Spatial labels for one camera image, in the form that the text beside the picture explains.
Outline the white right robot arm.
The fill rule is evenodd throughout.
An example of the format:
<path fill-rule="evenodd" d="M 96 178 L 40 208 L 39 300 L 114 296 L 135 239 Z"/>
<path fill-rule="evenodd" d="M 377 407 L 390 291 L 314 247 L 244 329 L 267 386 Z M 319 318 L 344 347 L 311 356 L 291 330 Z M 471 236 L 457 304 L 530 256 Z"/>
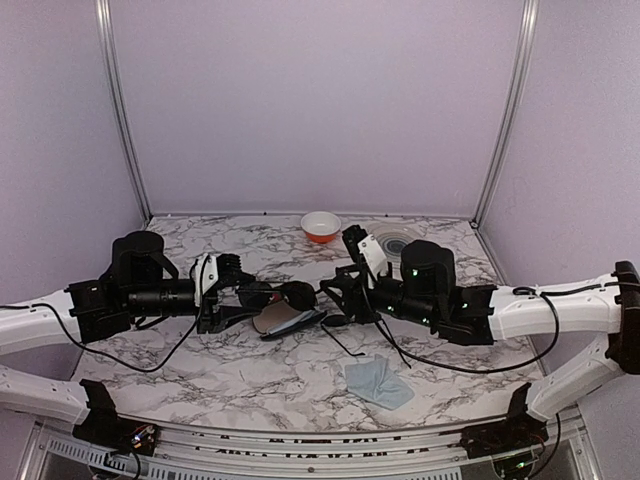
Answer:
<path fill-rule="evenodd" d="M 336 269 L 320 289 L 357 323 L 386 314 L 427 327 L 461 346 L 488 346 L 515 337 L 590 331 L 596 338 L 580 353 L 512 396 L 495 430 L 515 448 L 560 410 L 622 375 L 639 372 L 639 273 L 619 261 L 610 274 L 542 287 L 461 287 L 451 250 L 416 240 L 401 252 L 400 275 L 373 237 L 349 243 L 353 262 Z"/>

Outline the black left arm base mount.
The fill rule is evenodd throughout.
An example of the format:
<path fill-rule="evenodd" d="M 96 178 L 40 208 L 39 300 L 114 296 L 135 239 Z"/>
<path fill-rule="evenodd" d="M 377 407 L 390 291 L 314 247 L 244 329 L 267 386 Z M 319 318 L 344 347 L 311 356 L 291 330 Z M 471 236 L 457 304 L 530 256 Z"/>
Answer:
<path fill-rule="evenodd" d="M 132 451 L 144 456 L 154 454 L 159 433 L 156 424 L 121 417 L 101 382 L 83 379 L 80 385 L 87 394 L 88 415 L 73 427 L 74 438 L 119 453 Z"/>

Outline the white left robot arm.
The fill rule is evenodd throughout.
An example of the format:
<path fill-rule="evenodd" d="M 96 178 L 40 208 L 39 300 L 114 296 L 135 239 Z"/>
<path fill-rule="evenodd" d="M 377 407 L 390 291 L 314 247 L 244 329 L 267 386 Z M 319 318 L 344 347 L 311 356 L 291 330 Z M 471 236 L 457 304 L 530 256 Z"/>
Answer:
<path fill-rule="evenodd" d="M 95 342 L 171 317 L 192 316 L 195 329 L 219 332 L 251 314 L 246 307 L 220 304 L 219 292 L 254 279 L 235 254 L 203 254 L 183 278 L 165 255 L 160 235 L 135 231 L 114 241 L 111 263 L 99 278 L 2 306 L 1 352 L 61 344 L 88 352 Z M 100 382 L 57 381 L 2 367 L 1 406 L 72 425 L 86 422 L 106 445 L 119 444 L 127 432 Z"/>

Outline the black sunglasses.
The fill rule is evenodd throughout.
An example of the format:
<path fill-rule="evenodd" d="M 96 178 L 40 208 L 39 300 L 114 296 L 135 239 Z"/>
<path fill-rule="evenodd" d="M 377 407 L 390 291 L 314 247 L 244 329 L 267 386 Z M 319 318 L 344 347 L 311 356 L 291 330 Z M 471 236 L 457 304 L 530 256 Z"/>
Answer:
<path fill-rule="evenodd" d="M 266 282 L 255 281 L 251 284 L 237 289 L 240 304 L 243 307 L 260 308 L 262 311 L 269 305 L 286 302 L 291 307 L 299 311 L 318 309 L 319 307 L 316 290 L 306 282 L 291 281 L 279 286 L 271 286 Z M 352 352 L 330 331 L 331 328 L 347 326 L 350 320 L 343 314 L 328 314 L 319 323 L 319 326 L 340 348 L 349 356 L 357 358 L 364 357 L 364 352 Z"/>

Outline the light blue cleaning cloth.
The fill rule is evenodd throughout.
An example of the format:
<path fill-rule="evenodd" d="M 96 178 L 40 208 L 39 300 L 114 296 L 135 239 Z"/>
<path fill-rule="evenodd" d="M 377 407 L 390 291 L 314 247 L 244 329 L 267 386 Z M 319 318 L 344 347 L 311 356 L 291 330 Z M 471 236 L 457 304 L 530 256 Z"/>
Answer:
<path fill-rule="evenodd" d="M 269 328 L 264 334 L 265 338 L 276 338 L 298 331 L 308 325 L 321 321 L 326 316 L 325 312 L 309 310 L 300 313 L 291 320 Z"/>
<path fill-rule="evenodd" d="M 387 358 L 376 355 L 366 363 L 345 366 L 347 391 L 383 409 L 394 411 L 410 402 L 415 393 L 389 366 Z"/>

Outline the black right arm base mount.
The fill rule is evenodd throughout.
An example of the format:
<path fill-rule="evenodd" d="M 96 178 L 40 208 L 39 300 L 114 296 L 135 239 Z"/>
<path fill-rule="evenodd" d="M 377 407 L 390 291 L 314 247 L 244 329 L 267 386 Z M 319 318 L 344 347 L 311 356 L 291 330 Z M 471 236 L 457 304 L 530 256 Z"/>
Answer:
<path fill-rule="evenodd" d="M 469 459 L 527 448 L 549 439 L 546 421 L 528 412 L 526 397 L 531 386 L 526 383 L 513 392 L 504 419 L 462 429 L 460 445 Z"/>

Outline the black glasses case beige lining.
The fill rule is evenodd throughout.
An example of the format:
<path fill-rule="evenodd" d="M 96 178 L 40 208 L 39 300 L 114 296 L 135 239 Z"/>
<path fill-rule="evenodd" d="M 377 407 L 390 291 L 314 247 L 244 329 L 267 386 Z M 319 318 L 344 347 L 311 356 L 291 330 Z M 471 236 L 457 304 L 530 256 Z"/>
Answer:
<path fill-rule="evenodd" d="M 265 338 L 263 337 L 263 334 L 271 327 L 277 326 L 281 323 L 284 323 L 285 321 L 291 320 L 292 318 L 298 316 L 300 313 L 305 312 L 305 311 L 299 311 L 294 309 L 293 307 L 291 307 L 289 304 L 287 304 L 286 302 L 282 301 L 282 302 L 278 302 L 272 305 L 267 306 L 260 315 L 254 317 L 252 319 L 252 325 L 254 327 L 254 329 L 256 330 L 256 332 L 259 334 L 260 338 L 263 341 L 271 341 L 271 340 L 275 340 L 275 339 L 279 339 L 282 338 L 284 336 L 287 335 L 291 335 L 295 332 L 301 331 L 303 329 L 306 329 L 310 326 L 313 326 L 319 322 L 313 323 L 311 325 L 308 325 L 307 327 L 304 327 L 298 331 L 292 332 L 290 334 L 287 335 L 283 335 L 280 337 L 276 337 L 276 338 Z"/>

